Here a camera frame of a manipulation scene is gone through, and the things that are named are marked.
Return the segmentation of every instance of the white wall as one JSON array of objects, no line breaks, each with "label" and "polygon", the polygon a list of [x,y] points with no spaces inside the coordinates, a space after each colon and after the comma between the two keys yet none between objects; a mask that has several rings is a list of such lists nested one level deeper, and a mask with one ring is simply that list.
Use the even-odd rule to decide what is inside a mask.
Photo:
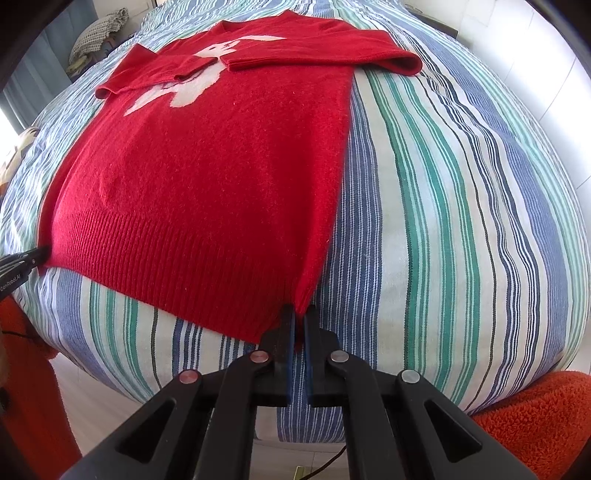
[{"label": "white wall", "polygon": [[435,18],[458,30],[469,0],[405,0],[406,5],[422,11],[426,16]]},{"label": "white wall", "polygon": [[121,38],[125,38],[135,32],[139,28],[140,23],[142,23],[146,13],[152,8],[151,0],[93,0],[93,2],[99,18],[120,8],[127,8],[129,11],[129,21],[121,29]]}]

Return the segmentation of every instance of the orange fuzzy fabric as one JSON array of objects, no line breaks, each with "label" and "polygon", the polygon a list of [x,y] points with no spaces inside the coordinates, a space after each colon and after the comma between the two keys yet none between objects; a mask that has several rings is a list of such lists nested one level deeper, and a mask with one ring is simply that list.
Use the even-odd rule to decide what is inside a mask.
[{"label": "orange fuzzy fabric", "polygon": [[[4,331],[36,335],[12,297],[0,303],[0,324]],[[4,344],[10,364],[4,388],[10,403],[2,422],[39,479],[57,480],[80,459],[80,450],[48,360],[55,350],[39,339],[15,335],[4,335]]]},{"label": "orange fuzzy fabric", "polygon": [[591,437],[591,377],[546,374],[473,419],[540,480],[559,480]]}]

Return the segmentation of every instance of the blue stripe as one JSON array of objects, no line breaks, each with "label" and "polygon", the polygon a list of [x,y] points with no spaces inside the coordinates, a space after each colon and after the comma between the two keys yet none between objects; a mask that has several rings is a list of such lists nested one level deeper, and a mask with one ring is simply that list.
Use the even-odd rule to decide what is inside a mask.
[{"label": "blue stripe", "polygon": [[[335,332],[343,348],[376,368],[382,212],[375,147],[355,83],[351,109],[352,123],[336,226],[314,303],[321,327]],[[302,362],[301,355],[297,356],[292,405],[277,411],[280,439],[286,442],[343,441],[339,409],[310,411]]]},{"label": "blue stripe", "polygon": [[181,331],[183,330],[184,321],[177,318],[174,324],[174,332],[173,332],[173,354],[172,354],[172,372],[173,377],[179,372],[179,363],[180,363],[180,341],[181,341]]},{"label": "blue stripe", "polygon": [[66,342],[70,352],[80,360],[84,369],[98,381],[118,390],[105,371],[99,365],[94,354],[90,351],[80,318],[80,292],[82,291],[82,277],[69,270],[61,269],[57,281],[56,307],[61,323],[61,331],[66,335]]}]

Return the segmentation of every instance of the checkered cloth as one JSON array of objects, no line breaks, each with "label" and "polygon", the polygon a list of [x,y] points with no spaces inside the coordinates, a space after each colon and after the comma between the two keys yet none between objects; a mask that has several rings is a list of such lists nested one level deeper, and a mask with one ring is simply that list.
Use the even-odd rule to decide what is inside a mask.
[{"label": "checkered cloth", "polygon": [[128,19],[129,12],[126,8],[121,8],[91,23],[74,43],[70,52],[69,65],[72,65],[82,55],[99,51],[104,40],[113,32],[119,31]]}]

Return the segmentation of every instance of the bed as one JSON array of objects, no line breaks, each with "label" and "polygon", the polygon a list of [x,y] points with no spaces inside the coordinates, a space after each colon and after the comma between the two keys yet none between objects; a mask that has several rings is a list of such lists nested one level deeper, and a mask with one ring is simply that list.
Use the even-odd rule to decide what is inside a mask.
[{"label": "bed", "polygon": [[[564,369],[589,310],[589,252],[572,185],[539,124],[459,43],[395,1],[169,0],[136,36],[52,101],[9,185],[0,254],[33,248],[52,176],[135,43],[158,50],[219,20],[299,14],[388,31],[416,77],[357,69],[337,221],[314,295],[323,328],[374,368],[414,368],[468,412]],[[80,274],[33,272],[15,298],[39,334],[100,382],[148,400],[179,371],[224,368],[255,345]],[[342,442],[340,410],[259,409],[259,439]]]}]

